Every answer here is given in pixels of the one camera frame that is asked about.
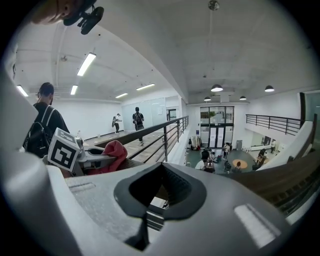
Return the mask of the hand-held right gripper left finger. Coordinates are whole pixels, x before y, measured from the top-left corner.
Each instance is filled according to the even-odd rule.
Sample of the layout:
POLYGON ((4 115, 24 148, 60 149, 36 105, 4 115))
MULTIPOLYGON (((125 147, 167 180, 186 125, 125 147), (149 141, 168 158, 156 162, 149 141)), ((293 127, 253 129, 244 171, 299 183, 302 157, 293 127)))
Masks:
POLYGON ((143 164, 108 174, 63 178, 48 166, 50 189, 57 213, 50 217, 58 230, 47 229, 47 250, 55 256, 162 256, 163 234, 153 231, 151 243, 133 246, 144 221, 130 217, 114 198, 117 183, 150 168, 143 164))

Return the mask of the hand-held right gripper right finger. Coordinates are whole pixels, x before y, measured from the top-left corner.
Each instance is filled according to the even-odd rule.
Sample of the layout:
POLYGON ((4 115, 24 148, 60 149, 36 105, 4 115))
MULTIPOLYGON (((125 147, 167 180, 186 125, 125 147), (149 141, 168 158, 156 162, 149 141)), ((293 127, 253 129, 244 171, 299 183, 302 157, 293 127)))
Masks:
POLYGON ((222 175, 174 165, 207 190, 190 218, 165 221, 147 247, 149 256, 272 256, 291 226, 281 212, 239 182, 222 175))

